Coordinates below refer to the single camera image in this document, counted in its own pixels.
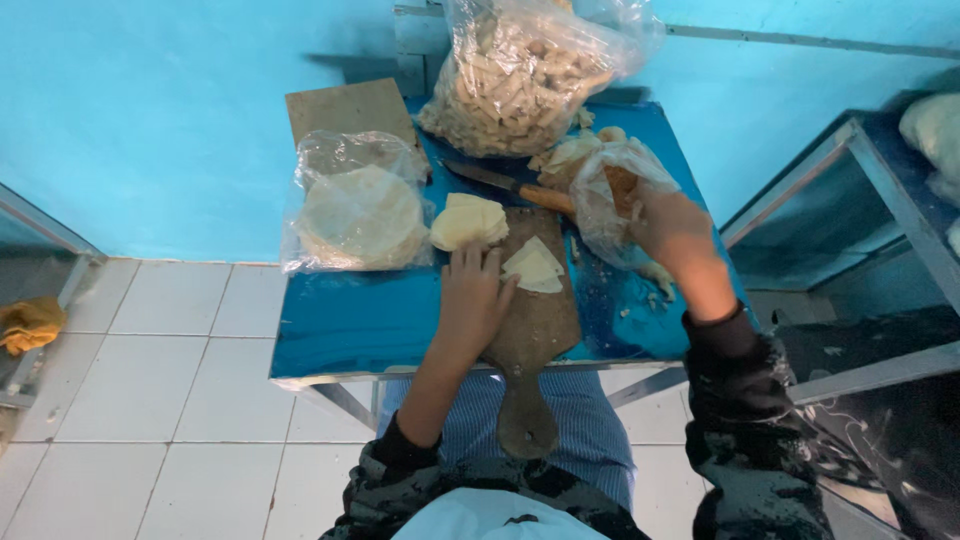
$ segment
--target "dark sleeve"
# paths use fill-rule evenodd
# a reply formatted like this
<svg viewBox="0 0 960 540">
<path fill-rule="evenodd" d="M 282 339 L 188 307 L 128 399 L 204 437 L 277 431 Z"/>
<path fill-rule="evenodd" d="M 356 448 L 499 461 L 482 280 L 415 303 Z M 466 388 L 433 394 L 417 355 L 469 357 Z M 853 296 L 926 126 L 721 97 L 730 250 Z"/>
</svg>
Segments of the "dark sleeve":
<svg viewBox="0 0 960 540">
<path fill-rule="evenodd" d="M 783 351 L 757 335 L 743 306 L 705 327 L 685 315 L 684 326 L 693 413 L 686 454 L 715 486 L 697 510 L 694 538 L 832 538 L 794 427 Z"/>
<path fill-rule="evenodd" d="M 344 515 L 325 539 L 390 538 L 421 508 L 433 501 L 440 478 L 440 457 L 420 448 L 400 432 L 396 415 L 383 437 L 367 443 L 360 463 L 350 470 L 344 491 Z"/>
</svg>

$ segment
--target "person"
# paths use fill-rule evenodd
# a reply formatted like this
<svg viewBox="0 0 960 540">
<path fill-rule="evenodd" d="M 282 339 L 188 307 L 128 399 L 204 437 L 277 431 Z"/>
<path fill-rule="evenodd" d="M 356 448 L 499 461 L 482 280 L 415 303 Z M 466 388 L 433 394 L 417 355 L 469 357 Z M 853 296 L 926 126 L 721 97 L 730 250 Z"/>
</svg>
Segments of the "person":
<svg viewBox="0 0 960 540">
<path fill-rule="evenodd" d="M 686 453 L 715 486 L 693 537 L 831 538 L 789 420 L 785 357 L 734 295 L 708 214 L 681 192 L 640 185 L 636 194 L 631 234 L 687 304 Z M 647 538 L 629 510 L 630 443 L 596 372 L 540 375 L 560 427 L 555 452 L 518 460 L 496 443 L 503 382 L 469 372 L 516 288 L 516 276 L 501 288 L 500 258 L 479 245 L 451 254 L 436 334 L 413 379 L 389 384 L 377 438 L 350 471 L 345 513 L 323 539 Z"/>
</svg>

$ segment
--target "bag of dough pieces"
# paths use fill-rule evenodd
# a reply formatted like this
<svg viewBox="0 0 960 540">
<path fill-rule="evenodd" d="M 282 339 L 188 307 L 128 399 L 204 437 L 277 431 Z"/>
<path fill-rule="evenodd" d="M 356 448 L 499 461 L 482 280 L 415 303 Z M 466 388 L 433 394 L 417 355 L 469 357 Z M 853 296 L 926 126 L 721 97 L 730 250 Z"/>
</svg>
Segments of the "bag of dough pieces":
<svg viewBox="0 0 960 540">
<path fill-rule="evenodd" d="M 587 97 L 637 73 L 663 35 L 647 0 L 577 6 L 583 17 L 568 0 L 449 0 L 453 49 L 420 127 L 476 158 L 553 146 Z"/>
<path fill-rule="evenodd" d="M 420 194 L 427 170 L 420 153 L 395 135 L 308 134 L 297 145 L 283 212 L 283 272 L 433 264 L 426 224 L 434 207 Z"/>
<path fill-rule="evenodd" d="M 626 142 L 605 142 L 587 158 L 570 185 L 584 243 L 607 264 L 622 270 L 651 262 L 629 237 L 634 214 L 642 213 L 634 194 L 637 182 L 667 193 L 680 190 L 657 155 L 630 137 Z"/>
</svg>

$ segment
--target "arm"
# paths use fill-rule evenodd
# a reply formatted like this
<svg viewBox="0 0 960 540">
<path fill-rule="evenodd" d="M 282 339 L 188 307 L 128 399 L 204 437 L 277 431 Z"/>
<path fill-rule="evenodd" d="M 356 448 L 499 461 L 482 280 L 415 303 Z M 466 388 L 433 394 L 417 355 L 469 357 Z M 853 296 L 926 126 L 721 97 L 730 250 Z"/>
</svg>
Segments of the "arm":
<svg viewBox="0 0 960 540">
<path fill-rule="evenodd" d="M 450 254 L 441 272 L 440 324 L 403 404 L 383 437 L 350 471 L 345 513 L 322 538 L 389 538 L 433 501 L 441 431 L 460 383 L 493 340 L 518 276 L 500 290 L 500 250 L 479 245 Z"/>
<path fill-rule="evenodd" d="M 709 216 L 682 193 L 638 189 L 631 232 L 677 281 L 690 410 L 686 453 L 715 489 L 700 504 L 694 538 L 832 538 L 816 476 L 804 460 L 786 396 L 786 358 L 754 331 L 713 247 Z"/>
</svg>

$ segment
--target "white tile floor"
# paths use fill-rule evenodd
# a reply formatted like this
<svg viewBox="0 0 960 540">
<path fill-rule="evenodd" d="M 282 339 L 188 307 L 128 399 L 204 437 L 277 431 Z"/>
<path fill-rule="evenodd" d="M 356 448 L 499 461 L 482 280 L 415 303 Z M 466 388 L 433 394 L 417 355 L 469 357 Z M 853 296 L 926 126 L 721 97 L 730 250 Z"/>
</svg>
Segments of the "white tile floor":
<svg viewBox="0 0 960 540">
<path fill-rule="evenodd" d="M 267 382 L 276 267 L 117 259 L 45 353 L 36 405 L 0 459 L 2 540 L 310 539 L 342 512 L 372 431 Z M 607 393 L 657 373 L 601 372 Z M 347 384 L 358 400 L 369 383 Z M 634 513 L 690 538 L 705 485 L 684 454 L 685 388 L 618 409 Z"/>
</svg>

